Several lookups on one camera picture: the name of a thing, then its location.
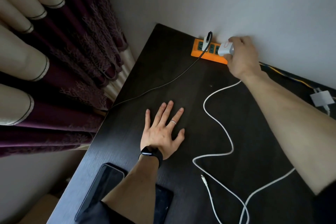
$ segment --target black watch strap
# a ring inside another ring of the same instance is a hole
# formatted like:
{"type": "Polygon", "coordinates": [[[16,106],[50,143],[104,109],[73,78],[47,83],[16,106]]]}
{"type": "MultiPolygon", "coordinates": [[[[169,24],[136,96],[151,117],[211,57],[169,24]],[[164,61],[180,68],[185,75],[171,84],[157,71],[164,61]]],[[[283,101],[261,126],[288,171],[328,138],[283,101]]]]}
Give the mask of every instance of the black watch strap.
{"type": "Polygon", "coordinates": [[[159,160],[159,168],[160,168],[161,163],[163,161],[163,156],[158,148],[153,148],[152,146],[146,146],[141,150],[141,154],[145,156],[157,157],[157,159],[159,160]]]}

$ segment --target dark wooden desk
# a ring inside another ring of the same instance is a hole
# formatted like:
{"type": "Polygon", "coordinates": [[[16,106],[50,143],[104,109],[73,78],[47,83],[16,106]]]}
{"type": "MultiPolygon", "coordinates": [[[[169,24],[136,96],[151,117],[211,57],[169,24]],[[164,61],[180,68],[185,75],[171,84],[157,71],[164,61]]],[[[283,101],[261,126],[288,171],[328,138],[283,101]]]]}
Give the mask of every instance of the dark wooden desk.
{"type": "MultiPolygon", "coordinates": [[[[190,56],[193,42],[194,37],[158,24],[117,102],[168,82],[184,71],[195,60],[190,56]]],[[[310,102],[311,91],[306,86],[272,72],[270,76],[310,102]]],[[[111,110],[48,224],[74,223],[75,214],[101,164],[110,162],[131,170],[139,156],[145,110],[150,108],[153,118],[161,103],[170,99],[175,102],[172,113],[179,107],[185,108],[173,136],[176,137],[181,128],[186,132],[185,141],[163,162],[157,178],[159,185],[174,192],[166,223],[217,223],[201,180],[201,171],[193,165],[192,159],[230,150],[224,131],[206,115],[202,105],[210,93],[235,82],[237,79],[226,65],[201,59],[172,84],[111,110]]],[[[243,83],[215,94],[208,100],[206,108],[224,124],[235,151],[229,156],[200,159],[198,163],[243,200],[255,189],[292,168],[243,83]]],[[[207,177],[207,180],[221,221],[238,223],[242,210],[240,202],[211,178],[207,177]]],[[[294,172],[251,199],[248,204],[251,223],[313,223],[312,198],[312,192],[294,172]]]]}

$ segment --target orange power strip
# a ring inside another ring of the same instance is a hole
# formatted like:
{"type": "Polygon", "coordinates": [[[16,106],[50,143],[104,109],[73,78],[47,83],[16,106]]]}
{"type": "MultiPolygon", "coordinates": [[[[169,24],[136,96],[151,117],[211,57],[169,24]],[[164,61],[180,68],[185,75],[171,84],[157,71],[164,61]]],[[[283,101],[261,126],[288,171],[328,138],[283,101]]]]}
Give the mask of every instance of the orange power strip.
{"type": "MultiPolygon", "coordinates": [[[[199,57],[203,52],[202,46],[203,46],[203,40],[196,38],[194,41],[194,45],[192,47],[191,56],[199,57]]],[[[208,50],[203,54],[201,59],[207,59],[207,60],[212,60],[212,61],[219,62],[222,64],[227,64],[228,61],[225,58],[219,56],[217,53],[219,47],[220,47],[220,44],[211,42],[208,50]]]]}

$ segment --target curtain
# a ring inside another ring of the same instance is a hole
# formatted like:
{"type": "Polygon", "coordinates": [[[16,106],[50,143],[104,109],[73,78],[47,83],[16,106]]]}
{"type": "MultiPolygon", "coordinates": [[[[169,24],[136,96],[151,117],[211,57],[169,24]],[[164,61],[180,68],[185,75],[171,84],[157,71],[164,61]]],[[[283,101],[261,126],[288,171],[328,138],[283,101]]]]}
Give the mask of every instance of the curtain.
{"type": "Polygon", "coordinates": [[[0,0],[0,156],[89,144],[133,65],[109,0],[0,0]]]}

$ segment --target left hand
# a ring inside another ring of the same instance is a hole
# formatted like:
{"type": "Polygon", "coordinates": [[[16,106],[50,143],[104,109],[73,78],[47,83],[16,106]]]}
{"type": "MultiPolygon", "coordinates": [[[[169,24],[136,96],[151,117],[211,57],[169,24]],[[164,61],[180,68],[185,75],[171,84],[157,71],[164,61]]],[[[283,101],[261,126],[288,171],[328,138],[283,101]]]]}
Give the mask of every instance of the left hand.
{"type": "Polygon", "coordinates": [[[175,127],[175,123],[172,121],[177,123],[182,116],[184,109],[181,107],[166,126],[166,122],[173,105],[173,101],[169,101],[168,105],[166,105],[166,103],[162,103],[155,116],[152,126],[151,118],[149,116],[150,111],[149,109],[146,110],[145,129],[143,130],[140,142],[140,150],[146,146],[157,147],[161,151],[163,159],[165,160],[179,148],[180,144],[184,140],[184,128],[180,130],[176,139],[173,141],[171,139],[171,132],[175,127]]]}

